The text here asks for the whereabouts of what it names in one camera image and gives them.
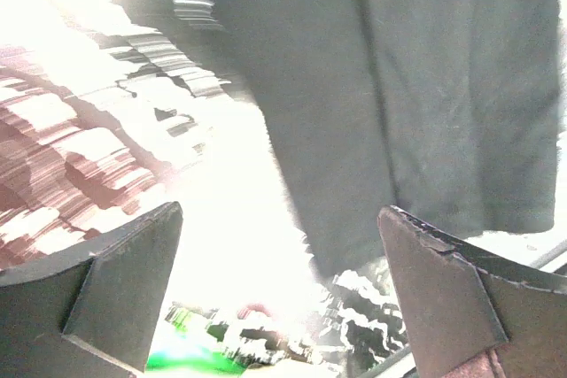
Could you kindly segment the black t shirt flower print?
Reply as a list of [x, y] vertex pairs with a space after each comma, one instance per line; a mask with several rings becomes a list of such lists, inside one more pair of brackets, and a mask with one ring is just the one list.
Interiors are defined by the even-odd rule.
[[458, 237], [554, 225], [558, 0], [214, 0], [329, 278], [396, 205]]

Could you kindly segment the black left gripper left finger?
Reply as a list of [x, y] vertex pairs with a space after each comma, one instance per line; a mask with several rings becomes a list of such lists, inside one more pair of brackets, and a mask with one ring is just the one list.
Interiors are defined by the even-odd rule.
[[1, 273], [3, 377], [135, 377], [149, 357], [183, 225], [165, 203]]

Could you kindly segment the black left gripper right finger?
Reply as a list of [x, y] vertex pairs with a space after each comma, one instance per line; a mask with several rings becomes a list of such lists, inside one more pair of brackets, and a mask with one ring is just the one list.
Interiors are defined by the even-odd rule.
[[566, 279], [448, 235], [395, 206], [379, 232], [422, 377], [564, 377]]

